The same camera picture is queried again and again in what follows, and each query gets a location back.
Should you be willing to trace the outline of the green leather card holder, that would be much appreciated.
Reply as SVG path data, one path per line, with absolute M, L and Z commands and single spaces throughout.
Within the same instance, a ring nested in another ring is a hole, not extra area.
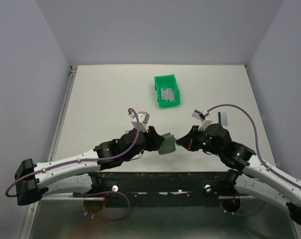
M 171 133 L 163 134 L 164 142 L 161 144 L 158 153 L 159 155 L 170 154 L 176 151 L 175 137 Z

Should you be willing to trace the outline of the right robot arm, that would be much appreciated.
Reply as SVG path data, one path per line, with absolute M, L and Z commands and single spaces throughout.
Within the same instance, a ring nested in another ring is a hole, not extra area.
M 301 180 L 261 160 L 256 153 L 231 139 L 229 131 L 220 124 L 201 130 L 194 125 L 190 132 L 177 139 L 176 144 L 189 151 L 209 152 L 220 158 L 234 172 L 234 178 L 220 183 L 226 195 L 234 192 L 253 196 L 276 205 L 290 214 L 301 226 Z

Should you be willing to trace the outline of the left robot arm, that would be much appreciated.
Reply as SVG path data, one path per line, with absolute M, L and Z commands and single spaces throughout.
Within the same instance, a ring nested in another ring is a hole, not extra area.
M 23 160 L 14 174 L 15 198 L 25 206 L 43 197 L 66 192 L 88 193 L 95 197 L 101 193 L 100 182 L 81 180 L 81 175 L 119 167 L 143 151 L 158 151 L 165 138 L 153 126 L 147 130 L 129 130 L 118 139 L 102 142 L 82 154 L 44 163 Z

